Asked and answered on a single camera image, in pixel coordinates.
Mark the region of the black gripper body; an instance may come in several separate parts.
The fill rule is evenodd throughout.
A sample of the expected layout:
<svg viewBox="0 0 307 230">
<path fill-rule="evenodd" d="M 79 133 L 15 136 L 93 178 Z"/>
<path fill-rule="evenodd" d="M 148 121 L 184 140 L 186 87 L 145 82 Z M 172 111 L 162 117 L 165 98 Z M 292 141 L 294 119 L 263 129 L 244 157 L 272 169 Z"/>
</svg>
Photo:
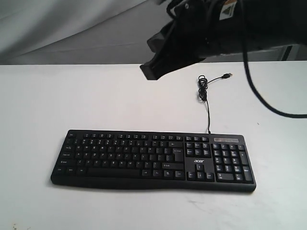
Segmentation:
<svg viewBox="0 0 307 230">
<path fill-rule="evenodd" d="M 177 22 L 176 37 L 202 37 L 196 54 L 206 59 L 226 54 L 231 48 L 245 52 L 245 4 L 242 0 L 171 0 L 166 6 L 171 21 Z"/>
</svg>

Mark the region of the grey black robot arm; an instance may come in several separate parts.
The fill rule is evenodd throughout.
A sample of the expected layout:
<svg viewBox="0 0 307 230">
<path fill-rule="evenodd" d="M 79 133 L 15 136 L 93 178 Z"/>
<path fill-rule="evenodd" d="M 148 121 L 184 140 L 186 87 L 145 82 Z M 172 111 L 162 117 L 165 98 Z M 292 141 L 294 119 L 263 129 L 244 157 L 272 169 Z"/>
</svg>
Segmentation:
<svg viewBox="0 0 307 230">
<path fill-rule="evenodd" d="M 171 21 L 148 39 L 154 57 L 140 66 L 157 80 L 206 58 L 307 43 L 304 0 L 173 0 Z"/>
</svg>

